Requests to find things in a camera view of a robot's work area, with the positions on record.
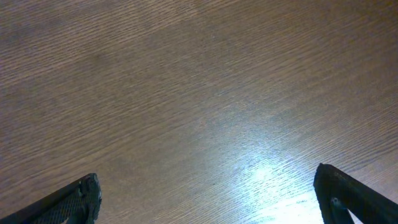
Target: wood grain surface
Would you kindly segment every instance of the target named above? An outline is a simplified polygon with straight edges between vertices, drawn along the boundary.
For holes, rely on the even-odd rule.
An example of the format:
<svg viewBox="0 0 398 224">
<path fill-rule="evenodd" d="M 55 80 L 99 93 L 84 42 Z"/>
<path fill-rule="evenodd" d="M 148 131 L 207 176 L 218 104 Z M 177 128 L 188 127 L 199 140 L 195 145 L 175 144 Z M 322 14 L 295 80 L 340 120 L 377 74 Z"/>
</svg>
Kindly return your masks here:
<svg viewBox="0 0 398 224">
<path fill-rule="evenodd" d="M 97 223 L 321 223 L 398 202 L 398 3 L 0 3 L 0 217 L 96 172 Z"/>
</svg>

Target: textured grip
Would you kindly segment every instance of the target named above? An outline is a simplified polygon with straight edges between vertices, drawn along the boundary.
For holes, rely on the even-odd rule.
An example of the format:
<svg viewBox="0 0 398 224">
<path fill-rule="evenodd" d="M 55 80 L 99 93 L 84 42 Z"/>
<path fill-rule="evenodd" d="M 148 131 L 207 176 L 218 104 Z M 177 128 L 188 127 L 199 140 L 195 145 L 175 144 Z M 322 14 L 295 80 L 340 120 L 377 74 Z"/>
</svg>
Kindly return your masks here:
<svg viewBox="0 0 398 224">
<path fill-rule="evenodd" d="M 96 174 L 88 174 L 32 205 L 0 220 L 0 224 L 92 224 L 101 205 Z"/>
</svg>

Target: black plastic object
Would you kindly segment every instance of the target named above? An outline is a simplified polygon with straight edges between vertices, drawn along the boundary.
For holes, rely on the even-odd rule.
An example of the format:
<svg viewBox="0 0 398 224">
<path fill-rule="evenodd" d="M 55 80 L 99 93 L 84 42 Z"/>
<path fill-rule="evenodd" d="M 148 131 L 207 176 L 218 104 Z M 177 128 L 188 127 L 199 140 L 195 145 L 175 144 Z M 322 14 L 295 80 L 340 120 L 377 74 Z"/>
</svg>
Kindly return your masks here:
<svg viewBox="0 0 398 224">
<path fill-rule="evenodd" d="M 0 220 L 0 224 L 92 224 L 101 205 L 96 174 L 88 174 L 28 207 Z"/>
<path fill-rule="evenodd" d="M 313 183 L 325 224 L 398 223 L 398 205 L 336 167 L 320 164 Z"/>
</svg>

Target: wooden table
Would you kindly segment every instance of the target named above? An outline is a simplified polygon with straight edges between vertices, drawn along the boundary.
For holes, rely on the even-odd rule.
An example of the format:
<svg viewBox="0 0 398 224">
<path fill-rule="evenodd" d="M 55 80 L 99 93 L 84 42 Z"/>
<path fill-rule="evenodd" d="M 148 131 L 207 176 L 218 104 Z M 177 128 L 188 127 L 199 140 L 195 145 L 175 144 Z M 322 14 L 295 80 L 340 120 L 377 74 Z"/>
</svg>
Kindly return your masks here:
<svg viewBox="0 0 398 224">
<path fill-rule="evenodd" d="M 398 202 L 398 3 L 0 3 L 0 217 L 96 172 L 97 223 L 321 223 Z"/>
</svg>

